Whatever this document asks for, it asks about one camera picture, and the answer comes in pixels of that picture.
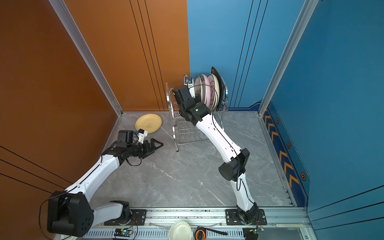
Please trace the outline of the yellow round plate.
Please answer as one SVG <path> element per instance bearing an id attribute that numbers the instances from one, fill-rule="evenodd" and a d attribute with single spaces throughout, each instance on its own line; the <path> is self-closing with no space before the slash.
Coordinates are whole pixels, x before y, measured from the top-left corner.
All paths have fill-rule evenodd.
<path id="1" fill-rule="evenodd" d="M 136 130 L 145 130 L 149 134 L 156 132 L 162 126 L 162 118 L 156 114 L 146 114 L 138 118 L 135 123 Z"/>

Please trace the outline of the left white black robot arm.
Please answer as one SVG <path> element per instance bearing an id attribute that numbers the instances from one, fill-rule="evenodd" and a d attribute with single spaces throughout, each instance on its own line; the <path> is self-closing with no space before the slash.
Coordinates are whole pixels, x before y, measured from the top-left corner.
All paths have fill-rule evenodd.
<path id="1" fill-rule="evenodd" d="M 48 199 L 47 231 L 69 237 L 83 237 L 94 226 L 105 222 L 118 225 L 134 223 L 129 202 L 111 201 L 92 209 L 90 200 L 108 178 L 130 157 L 143 160 L 163 147 L 156 139 L 146 140 L 147 132 L 121 130 L 118 139 L 106 148 L 99 160 L 74 184 L 54 192 Z"/>

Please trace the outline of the white plate green cloud outline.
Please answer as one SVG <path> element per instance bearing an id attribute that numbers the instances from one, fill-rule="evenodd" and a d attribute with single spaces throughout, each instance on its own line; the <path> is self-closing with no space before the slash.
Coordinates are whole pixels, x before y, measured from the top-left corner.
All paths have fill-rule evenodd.
<path id="1" fill-rule="evenodd" d="M 216 98 L 215 98 L 215 95 L 216 95 L 216 91 L 215 91 L 215 81 L 214 81 L 214 77 L 212 74 L 210 74 L 208 76 L 208 79 L 210 80 L 210 86 L 211 86 L 211 110 L 214 110 L 215 108 L 215 103 L 216 103 Z"/>

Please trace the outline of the white plate red characters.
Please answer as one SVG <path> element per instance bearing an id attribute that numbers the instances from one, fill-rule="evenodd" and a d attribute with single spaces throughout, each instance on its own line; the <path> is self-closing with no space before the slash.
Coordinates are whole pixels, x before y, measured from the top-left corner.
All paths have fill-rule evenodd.
<path id="1" fill-rule="evenodd" d="M 195 95 L 199 95 L 200 97 L 202 96 L 202 80 L 200 76 L 196 76 L 195 78 L 195 83 L 194 83 L 194 91 Z"/>

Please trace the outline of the pink round plate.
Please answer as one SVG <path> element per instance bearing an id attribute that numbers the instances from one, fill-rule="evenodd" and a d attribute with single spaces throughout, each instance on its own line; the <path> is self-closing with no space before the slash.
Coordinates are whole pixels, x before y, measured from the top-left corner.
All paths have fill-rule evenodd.
<path id="1" fill-rule="evenodd" d="M 208 76 L 205 77 L 205 81 L 206 81 L 206 90 L 207 90 L 207 102 L 206 102 L 206 106 L 211 109 L 211 86 L 210 86 L 210 80 L 208 79 Z"/>

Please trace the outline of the white plate orange sunburst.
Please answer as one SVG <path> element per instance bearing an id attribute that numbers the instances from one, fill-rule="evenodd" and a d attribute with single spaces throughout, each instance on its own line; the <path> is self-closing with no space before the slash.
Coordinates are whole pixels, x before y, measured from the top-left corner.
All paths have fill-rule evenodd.
<path id="1" fill-rule="evenodd" d="M 196 95 L 195 95 L 195 87 L 194 86 L 189 86 L 189 92 L 190 92 L 192 98 L 196 97 Z"/>

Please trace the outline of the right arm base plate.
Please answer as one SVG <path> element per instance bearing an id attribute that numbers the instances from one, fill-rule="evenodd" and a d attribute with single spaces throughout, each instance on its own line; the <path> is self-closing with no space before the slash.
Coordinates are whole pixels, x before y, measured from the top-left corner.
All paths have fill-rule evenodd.
<path id="1" fill-rule="evenodd" d="M 251 217 L 249 214 L 240 211 L 239 209 L 226 209 L 226 223 L 228 226 L 236 225 L 253 225 L 266 226 L 267 217 L 263 209 L 257 209 Z"/>

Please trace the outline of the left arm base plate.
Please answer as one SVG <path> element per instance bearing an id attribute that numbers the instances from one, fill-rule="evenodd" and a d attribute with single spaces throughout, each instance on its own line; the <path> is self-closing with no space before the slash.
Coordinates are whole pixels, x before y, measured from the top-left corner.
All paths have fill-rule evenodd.
<path id="1" fill-rule="evenodd" d="M 114 220 L 109 220 L 104 222 L 104 226 L 143 226 L 146 221 L 146 216 L 147 210 L 145 209 L 131 210 L 131 217 L 129 219 L 118 218 Z"/>

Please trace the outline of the cream round plate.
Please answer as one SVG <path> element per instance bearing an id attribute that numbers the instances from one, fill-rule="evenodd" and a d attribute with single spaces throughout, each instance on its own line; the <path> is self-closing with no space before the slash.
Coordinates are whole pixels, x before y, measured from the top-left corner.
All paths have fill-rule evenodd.
<path id="1" fill-rule="evenodd" d="M 215 95 L 216 103 L 215 103 L 214 110 L 215 111 L 219 111 L 219 109 L 220 109 L 220 102 L 221 102 L 221 82 L 220 82 L 220 80 L 218 79 L 218 77 L 215 74 L 212 74 L 212 75 L 214 77 L 215 91 L 216 91 L 216 95 Z"/>

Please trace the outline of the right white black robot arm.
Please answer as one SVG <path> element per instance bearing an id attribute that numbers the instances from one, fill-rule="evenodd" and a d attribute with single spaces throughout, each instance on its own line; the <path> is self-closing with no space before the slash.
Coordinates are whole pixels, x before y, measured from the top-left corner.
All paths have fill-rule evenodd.
<path id="1" fill-rule="evenodd" d="M 241 149 L 221 128 L 210 109 L 197 98 L 192 97 L 187 86 L 180 86 L 172 90 L 179 106 L 180 115 L 191 122 L 219 151 L 224 163 L 219 172 L 233 187 L 239 218 L 245 225 L 257 220 L 259 207 L 251 196 L 246 179 L 246 164 L 250 152 Z"/>

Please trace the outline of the white plate green red rim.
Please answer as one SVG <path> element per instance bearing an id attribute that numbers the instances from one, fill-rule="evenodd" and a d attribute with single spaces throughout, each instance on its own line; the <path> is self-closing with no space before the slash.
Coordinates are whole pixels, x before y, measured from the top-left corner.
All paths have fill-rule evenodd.
<path id="1" fill-rule="evenodd" d="M 201 101 L 202 103 L 206 104 L 207 102 L 207 90 L 206 90 L 206 81 L 205 81 L 205 75 L 200 75 L 200 90 L 201 90 Z"/>

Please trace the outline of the black square floral plate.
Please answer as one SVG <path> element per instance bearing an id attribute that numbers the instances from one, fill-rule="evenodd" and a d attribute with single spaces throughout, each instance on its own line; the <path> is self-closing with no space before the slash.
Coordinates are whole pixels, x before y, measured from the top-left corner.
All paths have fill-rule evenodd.
<path id="1" fill-rule="evenodd" d="M 212 67 L 211 74 L 215 74 L 221 82 L 221 102 L 220 102 L 220 109 L 219 109 L 220 111 L 227 107 L 228 88 L 225 81 L 223 80 L 223 78 L 221 77 L 221 75 L 219 74 L 219 72 L 216 70 L 215 67 Z"/>

